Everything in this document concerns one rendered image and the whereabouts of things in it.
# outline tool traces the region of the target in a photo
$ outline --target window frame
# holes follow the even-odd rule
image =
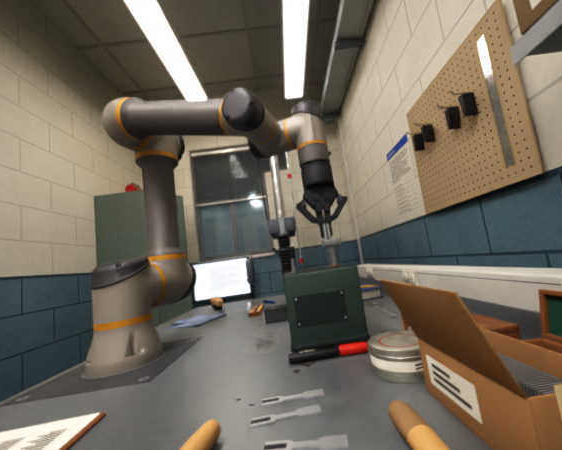
[[[242,199],[234,199],[234,200],[221,200],[218,202],[210,202],[210,203],[201,203],[198,204],[198,190],[197,190],[197,183],[196,183],[196,170],[195,165],[193,163],[193,158],[200,158],[203,156],[213,156],[213,155],[223,155],[227,153],[239,153],[244,151],[250,151],[250,147],[247,145],[242,145],[238,147],[224,147],[224,148],[217,148],[217,149],[207,149],[207,150],[198,150],[190,152],[190,168],[191,168],[191,179],[192,179],[192,194],[194,198],[194,213],[196,216],[196,230],[198,232],[198,247],[200,250],[200,262],[214,262],[220,261],[225,259],[233,259],[233,258],[244,258],[246,256],[251,255],[258,255],[261,253],[270,253],[274,251],[275,245],[273,238],[269,232],[268,228],[268,219],[270,218],[270,211],[268,205],[268,195],[266,190],[266,179],[264,177],[264,172],[260,168],[260,164],[258,164],[258,177],[260,180],[260,187],[262,190],[262,194],[257,197],[251,198],[242,198]],[[239,234],[237,230],[237,218],[235,215],[235,204],[236,203],[243,203],[246,201],[251,200],[262,200],[264,205],[264,214],[265,214],[265,223],[266,223],[266,234],[268,237],[269,248],[257,250],[257,251],[249,251],[249,252],[240,252],[239,251]],[[234,253],[229,253],[227,255],[218,255],[215,257],[206,257],[204,255],[204,232],[202,230],[202,214],[201,208],[207,206],[217,206],[217,205],[229,205],[231,211],[231,227],[233,231],[233,246],[235,248]]]

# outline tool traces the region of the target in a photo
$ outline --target metal shelf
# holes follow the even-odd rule
[[[519,41],[510,47],[512,63],[526,56],[562,52],[562,0],[539,19]]]

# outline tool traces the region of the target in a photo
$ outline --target monitor screen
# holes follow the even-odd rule
[[[248,283],[247,260],[247,258],[238,258],[194,264],[193,267],[196,269],[194,301],[249,294],[251,289]]]

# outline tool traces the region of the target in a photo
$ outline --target robotic arm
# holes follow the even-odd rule
[[[179,244],[173,170],[183,155],[182,135],[245,136],[258,158],[296,149],[304,199],[298,210],[330,239],[331,222],[346,203],[333,184],[319,106],[301,102],[282,121],[251,92],[238,88],[221,99],[145,102],[122,98],[106,105],[102,123],[119,145],[135,151],[142,168],[148,253],[97,267],[92,274],[94,336],[84,377],[99,378],[148,364],[164,352],[151,308],[193,291],[195,271]],[[338,206],[331,213],[331,206]],[[306,204],[315,211],[311,214]]]

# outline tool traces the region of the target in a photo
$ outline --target gray tabletop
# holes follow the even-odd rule
[[[271,299],[285,302],[283,297]],[[398,317],[389,317],[382,307]],[[365,311],[371,335],[401,329],[399,311],[387,294],[366,301]],[[212,312],[205,306],[182,317]],[[163,341],[201,339],[150,383],[0,407],[0,431],[103,411],[106,417],[75,450],[176,450],[209,419],[222,427],[218,450],[260,450],[266,441],[335,434],[347,434],[352,450],[408,450],[387,414],[392,401],[403,400],[450,448],[490,448],[431,396],[424,383],[377,378],[368,354],[292,366],[287,361],[288,322],[267,325],[264,315],[249,318],[245,301],[225,304],[224,312],[226,317],[198,328],[169,330],[172,321],[158,327]],[[322,398],[260,406],[265,397],[321,388]],[[253,417],[313,404],[321,406],[321,414],[250,428]]]

